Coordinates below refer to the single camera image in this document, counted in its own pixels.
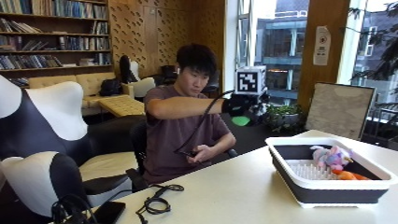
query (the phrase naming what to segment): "pink plush toy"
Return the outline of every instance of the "pink plush toy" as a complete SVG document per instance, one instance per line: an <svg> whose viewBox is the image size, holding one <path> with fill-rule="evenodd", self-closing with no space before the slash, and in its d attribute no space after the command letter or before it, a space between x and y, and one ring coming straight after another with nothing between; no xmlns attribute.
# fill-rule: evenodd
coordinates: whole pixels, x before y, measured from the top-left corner
<svg viewBox="0 0 398 224"><path fill-rule="evenodd" d="M326 149L320 146L312 146L315 149L312 153L312 160L319 167L328 165L332 170L343 170L343 167L352 162L349 159L351 151L334 146L331 149Z"/></svg>

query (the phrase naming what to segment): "gray t-shirt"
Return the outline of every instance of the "gray t-shirt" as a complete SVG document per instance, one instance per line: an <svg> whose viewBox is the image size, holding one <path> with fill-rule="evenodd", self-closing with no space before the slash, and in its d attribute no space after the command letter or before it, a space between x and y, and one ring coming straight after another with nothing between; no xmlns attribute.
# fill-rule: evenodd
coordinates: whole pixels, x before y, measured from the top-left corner
<svg viewBox="0 0 398 224"><path fill-rule="evenodd" d="M172 86L160 86L151 89L143 98L144 112L146 104L151 99L166 99L175 96L180 95ZM190 164L183 155L174 153L174 150L179 148L196 129L199 118L200 116L183 119L155 119L146 112L147 140L143 179L147 184L160 183L211 165L211 162ZM207 115L195 135L180 150L188 152L198 145L212 146L216 140L228 132L230 130L219 115Z"/></svg>

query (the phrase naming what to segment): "wooden wall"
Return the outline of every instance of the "wooden wall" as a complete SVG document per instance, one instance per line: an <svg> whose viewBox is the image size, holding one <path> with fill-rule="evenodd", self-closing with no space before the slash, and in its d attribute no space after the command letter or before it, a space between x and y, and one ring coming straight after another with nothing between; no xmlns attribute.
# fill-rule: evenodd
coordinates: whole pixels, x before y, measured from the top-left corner
<svg viewBox="0 0 398 224"><path fill-rule="evenodd" d="M109 0L115 73L125 54L139 64L139 76L175 63L179 46L207 45L222 65L224 0Z"/></svg>
<svg viewBox="0 0 398 224"><path fill-rule="evenodd" d="M315 82L335 83L337 66L343 48L343 33L340 27L345 27L349 0L311 0L308 7L308 19L306 27L304 49L300 64L300 77L298 85L298 103L303 111L310 109L312 87ZM312 65L312 51L315 41L315 27L327 26L331 33L331 47L327 65Z"/></svg>

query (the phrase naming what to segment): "black cord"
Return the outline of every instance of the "black cord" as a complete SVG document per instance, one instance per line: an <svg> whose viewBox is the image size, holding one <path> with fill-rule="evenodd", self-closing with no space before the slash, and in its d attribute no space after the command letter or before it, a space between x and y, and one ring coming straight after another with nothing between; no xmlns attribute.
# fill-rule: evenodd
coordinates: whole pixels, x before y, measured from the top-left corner
<svg viewBox="0 0 398 224"><path fill-rule="evenodd" d="M151 185L150 187L156 187L160 189L154 193L151 198L146 198L146 200L143 202L143 206L135 212L135 214L139 218L140 224L147 223L147 221L144 220L144 218L142 216L142 213L144 211L151 215L158 215L158 214L162 214L171 210L171 206L170 206L168 202L163 198L160 198L160 195L164 193L164 191L168 189L172 191L183 191L183 186L180 186L180 185L167 185L167 186ZM162 203L163 208L162 209L152 208L152 207L150 207L150 203Z"/></svg>
<svg viewBox="0 0 398 224"><path fill-rule="evenodd" d="M226 95L226 94L228 94L228 93L232 93L232 92L234 92L234 91L226 91L226 92L223 92L218 97L214 98L214 100L211 101L211 103L210 103L208 106L206 107L206 110L203 111L203 114L202 114L202 116L200 116L200 118L199 118L199 121L198 121L198 125L196 125L196 127L195 127L195 130L191 132L191 134L190 134L188 138L186 139L186 141L183 142L183 144L174 150L174 153L179 153L179 154L182 154L182 155L184 155L184 156L188 156L188 157L194 157L194 156L195 156L191 152L184 152L184 151L179 151L179 150L187 145L187 143L190 142L192 136L195 135L195 133L196 133L196 131L198 131L198 128L199 128L199 125L200 125L200 123L203 122L203 120L204 120L204 118L206 118L206 116L207 116L207 114L208 114L208 112L210 112L210 109L211 109L211 107L212 107L215 101L220 98L220 96L223 96L223 95Z"/></svg>
<svg viewBox="0 0 398 224"><path fill-rule="evenodd" d="M87 223L86 211L87 211L94 223L98 223L97 219L93 215L93 212L90 210L90 207L89 207L87 203L85 202L85 200L82 200L74 194L67 194L57 202L54 202L50 206L51 221L54 224Z"/></svg>

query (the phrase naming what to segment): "man's hand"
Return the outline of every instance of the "man's hand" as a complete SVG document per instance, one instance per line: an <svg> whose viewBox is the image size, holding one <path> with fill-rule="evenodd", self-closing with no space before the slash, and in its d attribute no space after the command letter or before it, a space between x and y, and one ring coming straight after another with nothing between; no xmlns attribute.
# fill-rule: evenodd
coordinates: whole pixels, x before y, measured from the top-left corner
<svg viewBox="0 0 398 224"><path fill-rule="evenodd" d="M222 102L220 112L228 113L231 117L242 116L251 106L250 99L244 95L234 95Z"/></svg>
<svg viewBox="0 0 398 224"><path fill-rule="evenodd" d="M215 156L214 151L206 145L194 147L192 152L196 153L196 155L194 158L186 157L188 163L200 163L210 160Z"/></svg>

